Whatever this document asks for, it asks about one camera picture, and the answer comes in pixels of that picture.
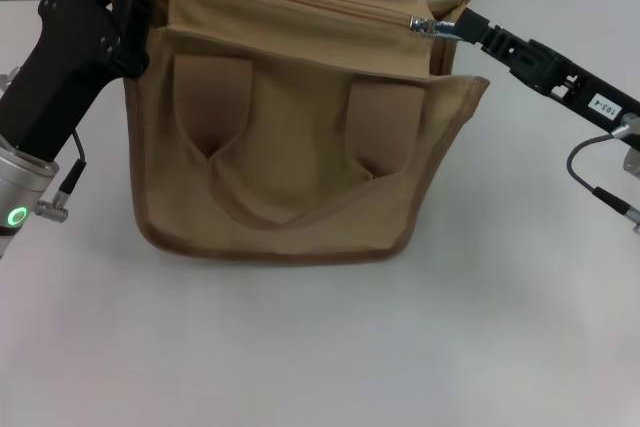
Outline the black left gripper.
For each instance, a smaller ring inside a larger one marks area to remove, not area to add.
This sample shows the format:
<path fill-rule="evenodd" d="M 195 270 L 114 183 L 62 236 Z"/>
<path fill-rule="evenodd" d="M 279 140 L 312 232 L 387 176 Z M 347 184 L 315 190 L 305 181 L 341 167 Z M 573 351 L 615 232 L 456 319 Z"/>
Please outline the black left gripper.
<path fill-rule="evenodd" d="M 62 149 L 111 80 L 138 79 L 153 0 L 41 0 L 41 32 L 1 98 L 1 137 L 41 160 Z"/>

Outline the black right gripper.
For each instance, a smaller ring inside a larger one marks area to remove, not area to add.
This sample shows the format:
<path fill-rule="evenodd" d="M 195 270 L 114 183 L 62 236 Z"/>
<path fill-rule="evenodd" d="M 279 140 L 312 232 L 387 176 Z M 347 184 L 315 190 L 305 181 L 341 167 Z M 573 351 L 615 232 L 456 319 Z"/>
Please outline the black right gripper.
<path fill-rule="evenodd" d="M 535 40 L 525 41 L 465 9 L 456 35 L 478 44 L 489 57 L 506 66 L 528 88 L 549 97 L 608 133 L 633 115 L 639 121 L 639 101 Z"/>

